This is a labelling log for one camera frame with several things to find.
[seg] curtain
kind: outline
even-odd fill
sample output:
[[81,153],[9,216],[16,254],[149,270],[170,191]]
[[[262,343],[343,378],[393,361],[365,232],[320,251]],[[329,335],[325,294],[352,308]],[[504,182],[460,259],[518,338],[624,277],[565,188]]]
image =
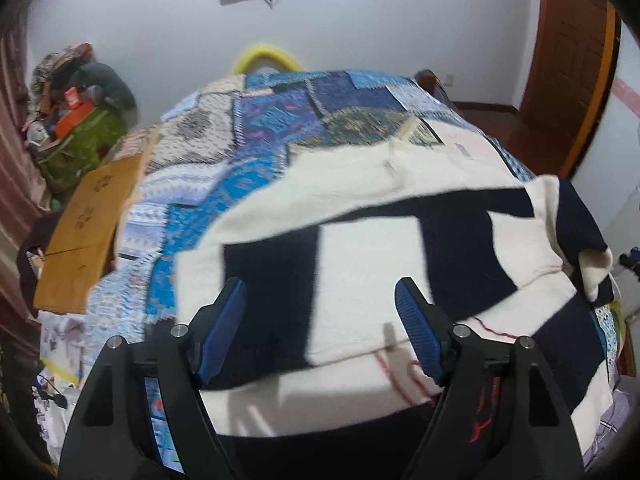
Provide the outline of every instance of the curtain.
[[28,102],[25,65],[23,11],[0,40],[0,330],[34,351],[38,347],[37,323],[22,300],[15,261],[20,243],[42,215],[48,193],[22,145],[20,130]]

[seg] blanket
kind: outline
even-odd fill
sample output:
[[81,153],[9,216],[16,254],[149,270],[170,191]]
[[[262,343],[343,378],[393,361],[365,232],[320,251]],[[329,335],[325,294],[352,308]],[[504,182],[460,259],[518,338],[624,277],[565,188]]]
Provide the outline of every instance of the blanket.
[[[415,366],[394,308],[403,276],[482,337],[532,335],[585,451],[612,402],[593,314],[612,300],[611,263],[569,182],[523,184],[503,168],[393,138],[303,152],[222,215],[196,250],[177,255],[178,320],[211,303],[228,277],[245,281],[244,319],[209,384],[216,391],[202,398],[233,449],[270,449],[269,467],[284,477],[302,473],[288,452],[335,452],[337,435],[363,424],[369,436],[325,461],[318,478],[342,471],[375,435],[415,449],[420,436],[399,421],[424,426],[438,389]],[[374,392],[382,398],[369,399]],[[387,465],[391,476],[402,471]]]
[[440,393],[393,308],[412,276],[481,336],[533,335],[588,446],[611,402],[610,253],[569,183],[532,180],[414,81],[375,72],[233,76],[158,128],[118,269],[90,298],[88,367],[108,336],[188,321],[239,276],[247,314],[202,392],[236,466],[394,478]]

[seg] cardboard sheet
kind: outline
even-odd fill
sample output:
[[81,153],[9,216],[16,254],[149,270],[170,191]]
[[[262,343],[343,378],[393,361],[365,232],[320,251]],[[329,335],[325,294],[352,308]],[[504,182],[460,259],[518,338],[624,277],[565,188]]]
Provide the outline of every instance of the cardboard sheet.
[[47,247],[34,305],[84,314],[89,290],[110,269],[111,242],[123,208],[141,175],[142,154],[87,173]]

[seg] metal screw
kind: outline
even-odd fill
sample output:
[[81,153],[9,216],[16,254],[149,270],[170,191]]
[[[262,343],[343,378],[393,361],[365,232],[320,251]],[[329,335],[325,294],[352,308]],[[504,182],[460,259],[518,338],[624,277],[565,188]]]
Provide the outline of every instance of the metal screw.
[[119,335],[112,335],[107,339],[107,348],[111,348],[111,350],[117,348],[122,344],[122,338]]
[[183,337],[185,335],[187,335],[187,332],[189,331],[189,327],[187,325],[174,325],[171,328],[171,335],[174,337]]
[[536,345],[536,342],[533,341],[533,338],[530,338],[528,335],[522,336],[521,338],[518,339],[518,341],[527,350],[532,349]]
[[458,337],[469,337],[471,329],[467,325],[456,325],[453,327],[453,333]]

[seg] white wall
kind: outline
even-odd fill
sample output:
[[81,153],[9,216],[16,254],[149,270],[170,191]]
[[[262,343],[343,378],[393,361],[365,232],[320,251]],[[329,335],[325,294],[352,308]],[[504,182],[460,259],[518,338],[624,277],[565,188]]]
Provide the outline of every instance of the white wall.
[[455,74],[455,100],[512,103],[531,0],[34,0],[30,61],[87,41],[117,70],[144,125],[228,75],[257,42],[306,70]]
[[[640,48],[622,26],[616,77],[640,93]],[[640,182],[638,117],[614,95],[572,182],[604,231]]]
[[522,61],[520,63],[520,73],[513,93],[513,106],[518,110],[522,104],[524,91],[529,82],[529,72],[533,61],[533,51],[536,48],[536,38],[538,36],[538,21],[540,20],[540,0],[529,0],[529,16],[527,19],[527,31],[525,44],[522,49]]

